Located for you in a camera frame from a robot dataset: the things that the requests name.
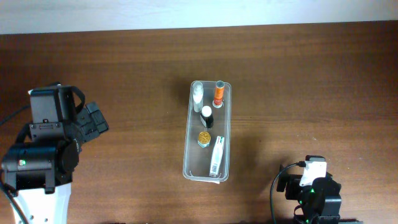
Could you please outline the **white Panadol box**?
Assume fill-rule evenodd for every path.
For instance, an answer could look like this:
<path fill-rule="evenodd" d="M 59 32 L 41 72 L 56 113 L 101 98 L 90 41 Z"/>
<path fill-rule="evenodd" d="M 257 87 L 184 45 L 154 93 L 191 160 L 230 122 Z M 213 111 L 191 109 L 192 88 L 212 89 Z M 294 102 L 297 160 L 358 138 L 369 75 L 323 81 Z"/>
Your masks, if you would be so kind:
<path fill-rule="evenodd" d="M 223 157 L 224 140 L 225 138 L 223 136 L 218 136 L 216 138 L 210 163 L 210 177 L 217 177 L 220 171 L 220 165 Z"/>

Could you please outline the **small jar with gold lid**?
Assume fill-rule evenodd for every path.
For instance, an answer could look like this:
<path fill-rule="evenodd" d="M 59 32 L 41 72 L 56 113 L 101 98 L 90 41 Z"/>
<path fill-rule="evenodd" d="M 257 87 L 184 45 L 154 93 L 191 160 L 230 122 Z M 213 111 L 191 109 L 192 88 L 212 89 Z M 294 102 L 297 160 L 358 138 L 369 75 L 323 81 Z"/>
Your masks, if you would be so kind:
<path fill-rule="evenodd" d="M 198 135 L 198 145 L 202 148 L 208 147 L 211 142 L 211 135 L 207 131 L 202 131 Z"/>

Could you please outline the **dark bottle with white cap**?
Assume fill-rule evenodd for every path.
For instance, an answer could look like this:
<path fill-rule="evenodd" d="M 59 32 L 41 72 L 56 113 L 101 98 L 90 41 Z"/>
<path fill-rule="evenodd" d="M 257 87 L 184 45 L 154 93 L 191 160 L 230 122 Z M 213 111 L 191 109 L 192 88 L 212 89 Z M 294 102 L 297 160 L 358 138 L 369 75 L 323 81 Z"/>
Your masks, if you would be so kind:
<path fill-rule="evenodd" d="M 201 109 L 200 119 L 205 128 L 210 129 L 213 127 L 214 117 L 213 117 L 212 110 L 209 106 L 204 106 Z"/>

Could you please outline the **orange effervescent tablet tube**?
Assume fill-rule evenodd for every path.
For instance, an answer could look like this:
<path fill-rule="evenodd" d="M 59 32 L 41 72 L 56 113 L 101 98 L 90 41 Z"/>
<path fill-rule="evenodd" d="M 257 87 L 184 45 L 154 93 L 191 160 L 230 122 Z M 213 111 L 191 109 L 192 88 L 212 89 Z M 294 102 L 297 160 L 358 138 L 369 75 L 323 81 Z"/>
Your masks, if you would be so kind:
<path fill-rule="evenodd" d="M 219 80 L 216 82 L 215 94 L 213 98 L 213 106 L 220 108 L 223 105 L 223 94 L 224 94 L 224 82 Z"/>

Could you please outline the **frosted white plastic bottle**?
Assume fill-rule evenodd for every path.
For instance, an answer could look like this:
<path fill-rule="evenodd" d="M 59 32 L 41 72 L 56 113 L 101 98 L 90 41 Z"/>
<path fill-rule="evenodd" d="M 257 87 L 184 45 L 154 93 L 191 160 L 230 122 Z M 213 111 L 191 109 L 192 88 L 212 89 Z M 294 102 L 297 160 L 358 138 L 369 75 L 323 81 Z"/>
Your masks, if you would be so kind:
<path fill-rule="evenodd" d="M 204 91 L 202 82 L 195 82 L 193 84 L 192 99 L 193 109 L 197 113 L 199 113 L 203 107 L 203 94 Z"/>

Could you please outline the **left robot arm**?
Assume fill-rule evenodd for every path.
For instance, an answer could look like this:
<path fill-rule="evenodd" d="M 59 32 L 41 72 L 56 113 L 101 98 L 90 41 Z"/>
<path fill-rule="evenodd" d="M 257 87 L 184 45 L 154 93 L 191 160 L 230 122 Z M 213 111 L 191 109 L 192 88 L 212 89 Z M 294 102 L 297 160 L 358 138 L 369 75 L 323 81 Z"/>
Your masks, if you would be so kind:
<path fill-rule="evenodd" d="M 29 96 L 32 120 L 1 161 L 1 190 L 16 223 L 66 223 L 81 147 L 109 126 L 75 86 L 57 82 Z"/>

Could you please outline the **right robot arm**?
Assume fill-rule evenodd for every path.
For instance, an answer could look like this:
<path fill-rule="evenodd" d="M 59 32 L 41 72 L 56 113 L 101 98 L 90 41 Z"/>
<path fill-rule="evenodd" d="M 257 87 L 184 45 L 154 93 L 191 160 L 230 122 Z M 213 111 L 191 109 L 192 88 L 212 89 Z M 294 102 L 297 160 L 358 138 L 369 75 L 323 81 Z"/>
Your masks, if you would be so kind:
<path fill-rule="evenodd" d="M 333 180 L 330 173 L 325 177 L 317 177 L 312 184 L 301 186 L 303 177 L 298 174 L 288 174 L 287 167 L 280 166 L 277 175 L 277 191 L 285 193 L 287 200 L 295 200 L 302 214 L 294 214 L 293 222 L 310 223 L 338 223 L 340 221 L 340 207 L 342 203 L 341 185 Z"/>

